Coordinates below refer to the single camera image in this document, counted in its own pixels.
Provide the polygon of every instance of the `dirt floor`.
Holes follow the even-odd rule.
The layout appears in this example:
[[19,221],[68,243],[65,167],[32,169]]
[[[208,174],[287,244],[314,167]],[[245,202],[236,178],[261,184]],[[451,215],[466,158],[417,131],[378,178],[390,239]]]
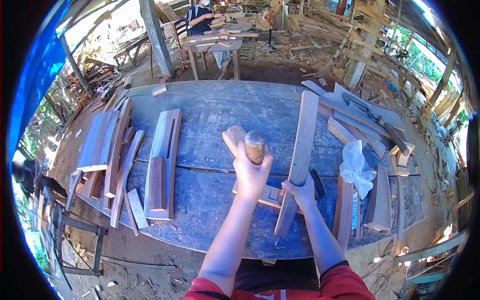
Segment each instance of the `dirt floor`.
[[[331,57],[332,53],[325,53],[326,57]],[[173,64],[177,66],[179,72],[178,53],[172,51]],[[282,58],[257,58],[258,62],[250,59],[241,59],[241,79],[250,81],[264,81],[282,84],[301,85],[303,80],[315,80],[313,77],[300,77],[305,74],[300,68],[306,69],[307,73],[315,72],[316,68],[311,68],[306,63],[298,61],[286,60]],[[220,74],[213,58],[207,57],[208,70],[200,69],[200,77],[202,79],[213,80]],[[133,87],[156,84],[162,79],[161,72],[157,64],[153,63],[153,74],[150,70],[150,49],[149,45],[144,47],[140,52],[137,68],[122,67],[122,75],[124,77],[133,74]],[[224,77],[228,80],[233,77],[233,70],[230,70]],[[179,74],[171,81],[187,81],[193,80],[193,74],[190,68]],[[330,75],[326,77],[328,86],[323,87],[325,90],[332,91],[335,83],[335,77]],[[121,93],[123,86],[119,87],[118,93]],[[72,126],[65,133],[65,137],[61,140],[57,153],[53,170],[49,175],[56,178],[64,187],[68,186],[68,177],[75,170],[82,141],[85,137],[88,123],[92,115],[92,108],[99,103],[95,99],[95,103],[86,111],[79,114]],[[407,108],[396,107],[398,111],[408,111]],[[422,186],[423,206],[426,218],[405,230],[403,244],[407,245],[411,251],[428,246],[432,239],[434,231],[444,224],[446,221],[447,203],[445,195],[440,198],[440,202],[435,204],[432,202],[432,191],[429,183],[435,182],[433,175],[433,157],[431,155],[423,155],[429,148],[425,145],[422,138],[419,137],[418,131],[413,127],[409,120],[409,116],[401,116],[406,126],[405,135],[409,142],[416,145],[414,155],[420,159],[423,174],[420,176]],[[447,155],[444,157],[450,166],[455,167],[455,158],[448,149]],[[454,174],[455,170],[450,170],[450,174]],[[132,268],[121,265],[111,264],[103,261],[101,268],[104,275],[100,277],[94,276],[75,276],[67,275],[73,292],[60,288],[60,292],[65,299],[79,299],[81,295],[90,290],[95,285],[102,285],[103,291],[98,292],[100,299],[181,299],[188,290],[191,281],[197,276],[198,271],[204,257],[203,253],[194,252],[164,242],[155,240],[146,235],[140,234],[136,237],[130,228],[119,224],[118,229],[109,226],[109,218],[99,211],[93,209],[79,198],[74,203],[73,211],[82,217],[91,220],[101,226],[109,229],[108,235],[104,239],[102,255],[125,260],[129,262],[145,263],[145,264],[174,264],[177,269],[172,271],[155,270],[148,268]],[[76,245],[80,243],[82,249],[93,251],[95,248],[94,235],[82,233],[74,229],[71,233],[71,239]],[[398,294],[405,278],[405,267],[397,266],[393,263],[393,254],[391,258],[384,259],[380,267],[376,266],[372,271],[372,261],[375,257],[384,255],[384,250],[392,237],[386,238],[378,243],[365,247],[353,249],[347,252],[347,259],[352,269],[362,276],[365,283],[372,291],[377,299],[389,299],[391,291]],[[118,285],[107,288],[110,281],[115,281]],[[84,299],[93,299],[93,295],[87,295]]]

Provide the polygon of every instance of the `wooden mallet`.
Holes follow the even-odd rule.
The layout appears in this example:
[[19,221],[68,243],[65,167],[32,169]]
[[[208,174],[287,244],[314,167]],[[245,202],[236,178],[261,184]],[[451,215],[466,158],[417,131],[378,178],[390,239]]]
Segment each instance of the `wooden mallet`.
[[265,155],[265,136],[258,130],[251,130],[245,136],[245,150],[248,158],[256,165],[262,163]]

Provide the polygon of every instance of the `wooden post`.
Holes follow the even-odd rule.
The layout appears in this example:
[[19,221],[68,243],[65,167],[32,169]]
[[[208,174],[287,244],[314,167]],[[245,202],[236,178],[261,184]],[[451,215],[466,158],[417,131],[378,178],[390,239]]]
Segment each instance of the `wooden post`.
[[150,44],[162,75],[164,77],[173,77],[175,71],[173,70],[172,60],[162,35],[163,29],[160,27],[160,22],[156,16],[153,0],[140,0],[140,15],[145,22]]
[[447,66],[445,67],[445,72],[442,78],[440,79],[440,82],[438,83],[437,88],[435,89],[435,92],[433,93],[432,97],[428,100],[430,104],[432,105],[435,104],[435,101],[437,101],[438,96],[440,96],[440,93],[443,91],[443,89],[447,85],[448,79],[450,78],[450,74],[452,74],[455,60],[456,60],[456,49],[452,48],[450,56],[448,57]]
[[73,71],[75,72],[75,75],[77,75],[78,80],[82,84],[82,87],[84,88],[84,90],[88,93],[88,96],[90,98],[92,98],[93,97],[93,91],[88,86],[87,80],[85,79],[82,72],[78,68],[77,62],[75,61],[75,59],[73,59],[72,53],[70,52],[70,48],[68,47],[68,44],[67,44],[67,40],[65,40],[65,36],[60,37],[60,43],[63,47],[63,51],[65,51],[65,54],[67,55],[68,61],[72,65],[72,68],[73,68]]

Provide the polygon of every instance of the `wooden chair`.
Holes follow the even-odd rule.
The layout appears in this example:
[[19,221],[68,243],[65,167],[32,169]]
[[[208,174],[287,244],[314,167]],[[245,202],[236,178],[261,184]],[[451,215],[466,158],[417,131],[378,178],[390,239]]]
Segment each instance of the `wooden chair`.
[[[185,34],[187,33],[187,24],[185,23],[185,20],[178,20],[178,21],[172,22],[172,26],[174,27],[173,36],[177,41],[177,50],[179,52],[180,66],[182,71],[185,71],[185,63],[191,63],[191,62],[190,60],[183,60],[183,52],[188,52],[188,49],[183,46],[183,43],[180,42],[179,36],[183,33]],[[204,70],[206,70],[207,64],[205,61],[205,52],[200,52],[200,59],[198,61],[202,63]]]

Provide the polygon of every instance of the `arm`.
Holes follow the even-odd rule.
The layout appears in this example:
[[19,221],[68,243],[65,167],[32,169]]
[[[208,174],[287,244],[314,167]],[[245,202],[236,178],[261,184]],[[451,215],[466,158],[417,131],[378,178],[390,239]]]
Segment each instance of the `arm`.
[[310,173],[307,174],[307,179],[302,187],[294,186],[286,181],[282,182],[282,187],[293,194],[295,201],[303,212],[313,255],[320,274],[335,264],[344,261],[345,255],[325,224],[324,218],[315,203],[315,187]]
[[239,143],[237,158],[233,162],[239,191],[198,274],[199,278],[212,281],[229,296],[232,295],[253,210],[267,183],[272,162],[273,155],[265,148],[262,164],[255,165],[247,156],[245,143]]
[[211,19],[213,18],[213,14],[212,13],[206,13],[206,14],[203,14],[201,15],[200,17],[198,18],[195,18],[191,21],[188,22],[188,25],[189,26],[195,26],[197,25],[198,23],[200,23],[201,21],[205,20],[205,19]]

